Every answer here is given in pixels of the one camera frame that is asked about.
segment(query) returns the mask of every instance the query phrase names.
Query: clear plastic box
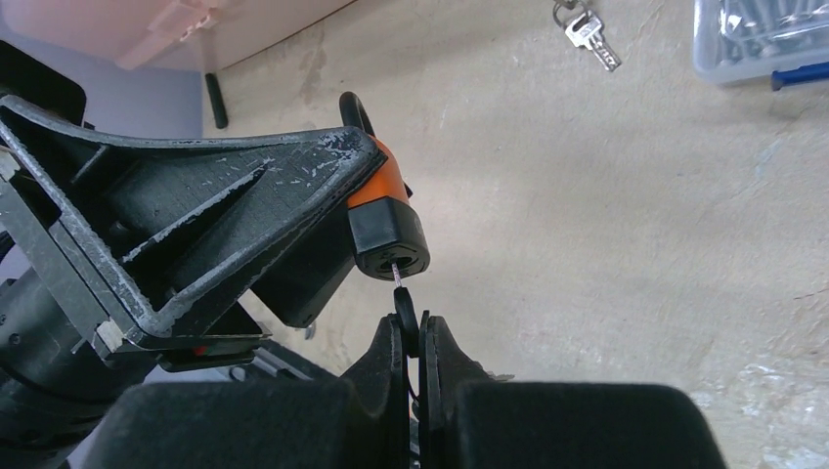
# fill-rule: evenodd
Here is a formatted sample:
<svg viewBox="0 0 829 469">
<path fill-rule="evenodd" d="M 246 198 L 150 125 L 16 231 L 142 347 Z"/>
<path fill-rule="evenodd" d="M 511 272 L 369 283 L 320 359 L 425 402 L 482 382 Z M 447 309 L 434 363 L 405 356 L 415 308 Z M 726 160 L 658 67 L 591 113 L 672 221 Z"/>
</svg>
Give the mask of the clear plastic box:
<svg viewBox="0 0 829 469">
<path fill-rule="evenodd" d="M 696 0 L 693 61 L 715 84 L 829 62 L 829 0 Z"/>
</svg>

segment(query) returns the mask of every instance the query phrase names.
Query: key ring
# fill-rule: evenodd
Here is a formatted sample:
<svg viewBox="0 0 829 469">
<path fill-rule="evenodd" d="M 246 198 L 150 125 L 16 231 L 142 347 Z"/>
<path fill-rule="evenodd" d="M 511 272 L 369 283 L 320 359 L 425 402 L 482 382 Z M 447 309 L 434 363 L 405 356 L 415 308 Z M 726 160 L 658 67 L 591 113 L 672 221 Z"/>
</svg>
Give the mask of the key ring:
<svg viewBox="0 0 829 469">
<path fill-rule="evenodd" d="M 572 4 L 573 7 L 567 8 L 568 4 Z M 561 10 L 562 7 L 567 8 L 567 10 L 573 10 L 575 7 L 581 7 L 582 12 L 578 14 L 578 17 L 580 17 L 581 15 L 585 15 L 588 12 L 588 5 L 585 2 L 583 2 L 582 0 L 575 0 L 573 2 L 568 2 L 566 4 L 565 3 L 559 3 L 559 2 L 556 1 L 555 6 L 552 7 L 552 20 L 555 21 L 555 24 L 558 27 L 562 28 L 562 29 L 567 29 L 567 25 L 564 24 L 564 21 L 562 21 L 558 17 L 558 11 Z"/>
</svg>

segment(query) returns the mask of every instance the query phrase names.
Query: black cylinder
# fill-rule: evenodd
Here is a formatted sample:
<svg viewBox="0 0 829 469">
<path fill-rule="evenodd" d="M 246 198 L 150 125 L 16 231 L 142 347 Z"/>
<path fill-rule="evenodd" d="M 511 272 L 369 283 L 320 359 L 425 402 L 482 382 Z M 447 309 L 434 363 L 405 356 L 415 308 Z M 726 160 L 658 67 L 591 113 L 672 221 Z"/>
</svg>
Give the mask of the black cylinder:
<svg viewBox="0 0 829 469">
<path fill-rule="evenodd" d="M 0 461 L 4 469 L 60 467 L 154 360 L 99 359 L 33 270 L 0 296 Z"/>
</svg>

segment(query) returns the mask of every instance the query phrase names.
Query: worn table surface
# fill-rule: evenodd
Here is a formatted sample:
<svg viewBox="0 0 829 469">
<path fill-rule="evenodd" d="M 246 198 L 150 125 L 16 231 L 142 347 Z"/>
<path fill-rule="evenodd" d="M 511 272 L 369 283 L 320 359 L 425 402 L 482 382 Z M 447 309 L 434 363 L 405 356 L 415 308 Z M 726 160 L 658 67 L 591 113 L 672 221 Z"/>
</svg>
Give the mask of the worn table surface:
<svg viewBox="0 0 829 469">
<path fill-rule="evenodd" d="M 337 126 L 357 92 L 429 240 L 415 305 L 471 357 L 668 383 L 732 467 L 827 467 L 829 87 L 700 82 L 691 3 L 595 1 L 610 74 L 551 0 L 359 0 L 221 71 L 231 125 L 208 110 L 205 133 Z M 355 271 L 314 339 L 272 320 L 276 338 L 342 371 L 391 289 Z"/>
</svg>

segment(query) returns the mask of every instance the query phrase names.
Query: silver key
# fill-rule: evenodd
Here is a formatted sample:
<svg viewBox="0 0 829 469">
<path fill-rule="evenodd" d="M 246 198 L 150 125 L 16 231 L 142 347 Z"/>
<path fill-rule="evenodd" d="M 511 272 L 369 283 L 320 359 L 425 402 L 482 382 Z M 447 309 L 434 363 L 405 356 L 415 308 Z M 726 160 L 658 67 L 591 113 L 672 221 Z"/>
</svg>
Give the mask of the silver key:
<svg viewBox="0 0 829 469">
<path fill-rule="evenodd" d="M 601 22 L 596 13 L 587 10 L 571 21 L 564 32 L 576 47 L 584 47 L 593 52 L 601 61 L 601 64 L 604 65 L 605 70 L 613 71 L 619 68 L 622 60 L 604 42 L 604 36 L 601 34 L 603 27 L 604 23 Z"/>
</svg>

